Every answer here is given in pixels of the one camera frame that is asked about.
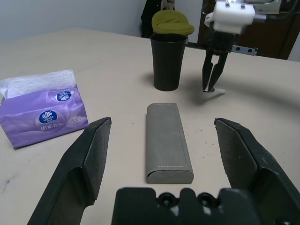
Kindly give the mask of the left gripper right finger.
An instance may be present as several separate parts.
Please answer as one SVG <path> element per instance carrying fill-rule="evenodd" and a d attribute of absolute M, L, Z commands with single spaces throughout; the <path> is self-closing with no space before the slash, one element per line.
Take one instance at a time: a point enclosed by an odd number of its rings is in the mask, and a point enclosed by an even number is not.
<path fill-rule="evenodd" d="M 249 129 L 214 121 L 225 173 L 232 188 L 248 190 L 266 225 L 298 225 L 300 193 Z"/>

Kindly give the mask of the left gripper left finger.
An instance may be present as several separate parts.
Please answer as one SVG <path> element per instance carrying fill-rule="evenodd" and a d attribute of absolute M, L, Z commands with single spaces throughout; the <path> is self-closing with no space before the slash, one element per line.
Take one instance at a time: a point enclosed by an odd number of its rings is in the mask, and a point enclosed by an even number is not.
<path fill-rule="evenodd" d="M 90 123 L 66 150 L 45 188 L 30 225 L 78 225 L 98 198 L 108 150 L 111 118 Z"/>

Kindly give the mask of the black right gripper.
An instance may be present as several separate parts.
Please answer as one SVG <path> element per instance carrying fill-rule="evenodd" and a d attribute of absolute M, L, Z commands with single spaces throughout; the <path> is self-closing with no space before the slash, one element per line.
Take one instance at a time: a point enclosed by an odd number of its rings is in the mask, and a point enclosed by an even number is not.
<path fill-rule="evenodd" d="M 258 53 L 258 48 L 236 45 L 236 40 L 238 37 L 239 35 L 236 34 L 218 32 L 208 28 L 205 33 L 203 45 L 188 42 L 187 47 L 213 51 L 206 52 L 206 57 L 203 64 L 203 91 L 211 91 L 214 88 L 214 85 L 223 72 L 228 53 L 233 52 L 253 56 Z M 219 55 L 219 59 L 216 65 L 211 62 L 213 54 Z"/>

